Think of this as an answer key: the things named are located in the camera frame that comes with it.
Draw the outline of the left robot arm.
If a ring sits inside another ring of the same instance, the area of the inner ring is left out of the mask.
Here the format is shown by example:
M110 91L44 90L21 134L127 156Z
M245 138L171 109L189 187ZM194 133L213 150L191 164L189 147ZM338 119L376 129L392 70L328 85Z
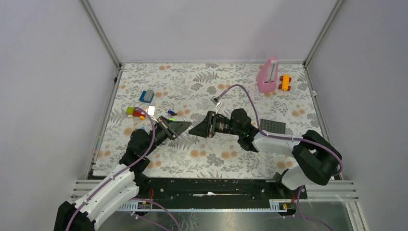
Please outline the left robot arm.
M143 175L147 155L167 139L174 140L192 123L172 121L163 116L151 121L152 130L135 130L130 135L125 154L114 170L96 187L75 202L63 202L57 211L56 231L97 231L124 203L133 197L143 198L149 185Z

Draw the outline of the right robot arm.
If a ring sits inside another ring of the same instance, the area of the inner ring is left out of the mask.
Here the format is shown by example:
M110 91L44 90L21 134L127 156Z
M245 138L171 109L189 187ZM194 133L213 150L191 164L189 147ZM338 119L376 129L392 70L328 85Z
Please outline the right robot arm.
M246 151L294 158L298 166L275 177L276 192L282 198L290 197L303 185L327 185L342 165L341 154L314 130L300 136L267 133L252 125L244 109L233 110L230 118L209 111L202 122L189 130L189 134L203 138L212 138L217 133L236 135L238 144Z

